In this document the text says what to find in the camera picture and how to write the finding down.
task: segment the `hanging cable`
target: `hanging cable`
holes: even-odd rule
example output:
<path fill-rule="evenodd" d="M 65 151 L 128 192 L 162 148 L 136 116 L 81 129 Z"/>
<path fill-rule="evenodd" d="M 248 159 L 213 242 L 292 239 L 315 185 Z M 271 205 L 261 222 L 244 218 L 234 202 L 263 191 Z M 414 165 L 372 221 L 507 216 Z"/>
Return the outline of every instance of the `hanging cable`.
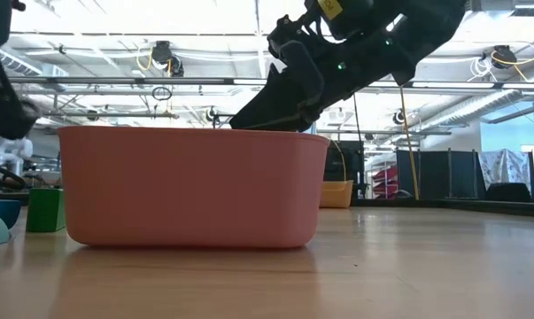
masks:
<path fill-rule="evenodd" d="M 412 180 L 414 183 L 414 197 L 420 200 L 420 192 L 418 191 L 418 179 L 416 178 L 416 164 L 414 163 L 414 153 L 412 152 L 412 144 L 410 143 L 410 133 L 408 132 L 408 121 L 406 119 L 406 104 L 404 88 L 400 87 L 400 99 L 402 100 L 402 116 L 404 119 L 404 129 L 406 131 L 406 140 L 408 141 L 408 153 L 410 155 L 410 166 L 412 168 Z"/>
<path fill-rule="evenodd" d="M 337 144 L 336 141 L 334 141 L 333 139 L 330 139 L 330 141 L 336 146 L 337 151 L 339 152 L 339 155 L 341 156 L 341 163 L 344 166 L 344 182 L 347 182 L 347 168 L 345 167 L 345 156 L 344 156 L 344 153 L 341 152 L 341 148 L 339 147 L 339 145 Z"/>
<path fill-rule="evenodd" d="M 142 64 L 141 64 L 141 56 L 140 55 L 137 55 L 136 56 L 136 64 L 139 66 L 139 68 L 142 70 L 142 71 L 148 71 L 151 66 L 152 66 L 152 48 L 151 48 L 151 53 L 149 54 L 149 65 L 147 67 L 144 67 Z"/>
<path fill-rule="evenodd" d="M 353 104 L 355 105 L 355 124 L 357 124 L 357 135 L 359 137 L 360 152 L 363 151 L 363 140 L 361 139 L 361 129 L 359 126 L 359 113 L 357 111 L 357 95 L 353 94 Z M 363 158 L 360 156 L 360 165 L 363 165 Z"/>
<path fill-rule="evenodd" d="M 172 59 L 168 59 L 168 77 L 172 77 Z"/>
<path fill-rule="evenodd" d="M 524 73 L 521 71 L 520 68 L 518 68 L 518 66 L 514 66 L 514 67 L 515 67 L 516 72 L 518 72 L 518 74 L 520 74 L 521 77 L 522 77 L 526 82 L 530 82 L 529 78 L 527 78 L 526 75 L 524 75 Z"/>
<path fill-rule="evenodd" d="M 497 61 L 497 62 L 499 62 L 499 63 L 501 63 L 501 64 L 508 65 L 508 66 L 522 66 L 522 65 L 525 65 L 525 64 L 527 64 L 527 63 L 530 63 L 530 62 L 534 61 L 534 58 L 529 58 L 529 59 L 527 59 L 527 60 L 525 60 L 525 61 L 521 61 L 521 62 L 508 62 L 508 61 L 503 61 L 503 60 L 501 60 L 501 59 L 499 59 L 499 58 L 495 58 L 495 53 L 497 53 L 497 52 L 496 52 L 496 51 L 493 51 L 493 52 L 491 53 L 491 58 L 492 58 L 494 61 Z"/>

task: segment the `pipe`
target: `pipe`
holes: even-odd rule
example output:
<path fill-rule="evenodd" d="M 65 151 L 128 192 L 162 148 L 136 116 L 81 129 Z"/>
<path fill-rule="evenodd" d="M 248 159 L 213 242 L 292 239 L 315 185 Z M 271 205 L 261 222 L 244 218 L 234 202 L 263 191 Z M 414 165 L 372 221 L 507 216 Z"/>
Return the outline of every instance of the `pipe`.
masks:
<path fill-rule="evenodd" d="M 178 114 L 171 113 L 46 113 L 43 117 L 56 116 L 56 117 L 86 117 L 86 118 L 166 118 L 166 119 L 178 119 Z"/>
<path fill-rule="evenodd" d="M 205 126 L 206 121 L 205 119 L 198 113 L 192 106 L 183 105 L 186 110 L 196 119 L 198 123 L 200 123 L 202 126 Z"/>
<path fill-rule="evenodd" d="M 361 130 L 361 134 L 373 135 L 397 135 L 405 134 L 404 131 L 388 131 L 388 130 Z M 357 130 L 336 130 L 336 129 L 318 129 L 319 134 L 358 134 Z M 413 136 L 450 136 L 452 132 L 410 132 Z"/>
<path fill-rule="evenodd" d="M 235 79 L 229 78 L 133 78 L 133 77 L 45 77 L 45 76 L 13 76 L 11 83 L 21 84 L 123 84 L 123 85 L 235 85 Z"/>
<path fill-rule="evenodd" d="M 152 89 L 67 89 L 62 92 L 47 89 L 16 89 L 17 93 L 30 95 L 55 95 L 55 96 L 152 96 Z M 174 91 L 174 97 L 233 97 L 226 92 L 200 93 L 197 91 Z"/>
<path fill-rule="evenodd" d="M 63 24 L 66 22 L 59 14 L 56 13 L 55 11 L 55 8 L 54 6 L 52 6 L 50 4 L 50 1 L 46 4 L 44 3 L 43 1 L 41 0 L 35 0 L 36 3 L 38 3 L 39 5 L 41 5 L 41 7 L 43 9 L 45 9 L 47 12 L 50 12 L 52 15 L 54 15 L 55 17 L 57 17 L 60 22 L 62 22 Z M 83 4 L 82 2 L 80 2 L 81 5 L 83 5 L 86 9 L 89 9 L 85 4 Z M 87 39 L 85 39 L 83 37 L 83 33 L 80 32 L 78 30 L 78 27 L 77 26 L 71 26 L 69 25 L 69 23 L 67 23 L 67 25 L 72 29 L 72 32 L 74 34 L 74 36 L 79 39 L 79 40 L 83 40 L 85 43 L 88 43 L 89 41 Z M 127 75 L 127 73 L 125 71 L 123 71 L 123 69 L 121 69 L 116 63 L 115 61 L 113 61 L 112 59 L 110 59 L 109 57 L 107 57 L 95 44 L 92 44 L 92 43 L 88 43 L 87 46 L 92 50 L 94 51 L 100 58 L 102 58 L 103 60 L 105 60 L 105 62 L 107 62 L 110 66 L 113 66 L 113 68 L 115 68 L 116 70 L 118 70 L 119 72 L 121 72 L 122 74 L 124 75 Z"/>
<path fill-rule="evenodd" d="M 263 43 L 264 39 L 262 37 L 260 32 L 260 14 L 259 14 L 259 0 L 255 0 L 255 19 L 257 21 L 257 36 L 255 38 L 255 41 L 257 41 L 257 56 L 259 58 L 259 72 L 260 77 L 263 79 L 267 78 L 267 67 L 265 66 L 265 52 L 263 51 L 261 43 Z"/>
<path fill-rule="evenodd" d="M 502 122 L 505 122 L 505 121 L 510 121 L 510 120 L 519 118 L 521 116 L 528 115 L 530 113 L 534 113 L 534 106 L 529 107 L 529 108 L 525 108 L 524 110 L 509 114 L 509 115 L 501 116 L 501 117 L 499 117 L 498 119 L 495 119 L 495 120 L 487 121 L 487 123 L 488 124 L 499 124 L 499 123 L 502 123 Z"/>
<path fill-rule="evenodd" d="M 527 79 L 534 82 L 534 69 L 524 71 L 523 73 Z M 519 79 L 520 75 L 517 75 L 511 79 L 511 82 L 518 81 Z M 449 125 L 471 121 L 487 113 L 514 104 L 523 98 L 524 95 L 518 89 L 506 89 L 485 97 L 472 97 L 423 121 L 421 130 L 433 128 L 439 124 Z"/>

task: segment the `pink bowl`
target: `pink bowl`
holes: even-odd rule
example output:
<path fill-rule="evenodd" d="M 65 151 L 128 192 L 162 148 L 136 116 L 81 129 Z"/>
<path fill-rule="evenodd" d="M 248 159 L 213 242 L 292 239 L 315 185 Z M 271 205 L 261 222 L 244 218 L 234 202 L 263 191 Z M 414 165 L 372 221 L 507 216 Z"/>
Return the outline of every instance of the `pink bowl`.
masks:
<path fill-rule="evenodd" d="M 324 137 L 176 128 L 58 133 L 66 224 L 80 243 L 290 248 L 315 232 Z"/>

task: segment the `cable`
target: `cable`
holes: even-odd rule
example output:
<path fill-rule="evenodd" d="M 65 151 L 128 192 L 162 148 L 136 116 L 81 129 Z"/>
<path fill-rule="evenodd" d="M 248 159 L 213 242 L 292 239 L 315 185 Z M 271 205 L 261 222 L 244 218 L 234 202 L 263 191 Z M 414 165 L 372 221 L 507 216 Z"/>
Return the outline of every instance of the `cable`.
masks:
<path fill-rule="evenodd" d="M 534 120 L 531 119 L 530 117 L 528 117 L 527 114 L 523 113 L 523 112 L 521 111 L 521 109 L 519 109 L 518 107 L 516 107 L 516 105 L 513 105 L 513 107 L 516 109 L 516 111 L 518 111 L 520 114 L 522 114 L 522 116 L 524 116 L 524 117 L 526 118 L 526 120 L 531 121 L 532 123 L 534 123 Z"/>
<path fill-rule="evenodd" d="M 495 58 L 495 53 L 497 53 L 496 51 L 493 51 L 491 53 L 491 58 L 501 64 L 504 64 L 504 65 L 508 65 L 508 66 L 522 66 L 522 65 L 525 65 L 527 63 L 530 63 L 532 61 L 534 61 L 534 58 L 529 58 L 525 61 L 521 61 L 521 62 L 508 62 L 508 61 L 503 61 L 501 59 L 498 59 L 498 58 Z"/>
<path fill-rule="evenodd" d="M 15 190 L 15 191 L 21 191 L 21 190 L 26 189 L 27 182 L 22 177 L 14 174 L 13 172 L 3 167 L 0 167 L 0 173 L 3 175 L 3 177 L 0 178 L 0 188 L 10 189 L 10 190 Z"/>
<path fill-rule="evenodd" d="M 136 56 L 136 64 L 139 66 L 139 68 L 143 71 L 148 71 L 151 66 L 152 66 L 152 48 L 151 48 L 151 52 L 149 53 L 149 65 L 147 67 L 144 67 L 142 64 L 141 64 L 141 56 L 137 55 Z"/>
<path fill-rule="evenodd" d="M 526 81 L 526 82 L 529 82 L 529 78 L 526 77 L 526 75 L 524 75 L 524 73 L 521 71 L 520 68 L 518 68 L 518 66 L 514 66 L 515 69 L 516 69 L 516 72 L 518 72 L 518 74 L 521 75 L 521 77 Z"/>
<path fill-rule="evenodd" d="M 412 180 L 414 183 L 414 197 L 416 200 L 420 200 L 420 192 L 418 191 L 418 180 L 416 178 L 416 165 L 414 164 L 414 153 L 412 152 L 412 144 L 410 143 L 410 133 L 408 132 L 408 122 L 406 120 L 406 103 L 405 103 L 405 91 L 400 86 L 400 99 L 402 100 L 402 116 L 405 118 L 405 131 L 406 140 L 408 141 L 408 153 L 410 154 L 410 166 L 412 168 Z"/>
<path fill-rule="evenodd" d="M 336 141 L 331 140 L 331 142 L 333 142 L 333 144 L 336 146 L 337 151 L 339 152 L 339 155 L 341 156 L 341 163 L 342 163 L 342 165 L 344 166 L 344 182 L 347 182 L 347 168 L 345 167 L 345 157 L 344 157 L 344 153 L 341 152 L 341 148 L 339 147 L 339 145 L 337 145 L 337 142 L 336 142 Z"/>
<path fill-rule="evenodd" d="M 498 82 L 499 80 L 497 80 L 497 77 L 495 76 L 495 74 L 493 74 L 493 72 L 491 72 L 491 70 L 489 70 L 489 74 L 491 75 L 491 77 L 493 78 L 493 80 L 495 80 L 495 82 Z"/>
<path fill-rule="evenodd" d="M 355 124 L 357 124 L 357 135 L 359 136 L 360 152 L 363 150 L 363 140 L 361 139 L 361 129 L 359 127 L 359 114 L 357 111 L 357 95 L 353 93 L 353 104 L 355 105 Z M 360 166 L 363 165 L 363 158 L 360 156 Z"/>
<path fill-rule="evenodd" d="M 172 77 L 172 59 L 168 59 L 168 77 Z"/>

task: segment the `green block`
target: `green block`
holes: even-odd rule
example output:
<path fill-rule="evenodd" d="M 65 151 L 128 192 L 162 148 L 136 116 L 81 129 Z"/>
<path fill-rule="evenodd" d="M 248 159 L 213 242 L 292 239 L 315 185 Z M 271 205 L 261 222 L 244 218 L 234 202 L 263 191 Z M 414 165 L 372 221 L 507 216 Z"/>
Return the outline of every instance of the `green block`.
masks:
<path fill-rule="evenodd" d="M 55 232 L 65 226 L 64 191 L 31 190 L 28 201 L 27 232 Z"/>

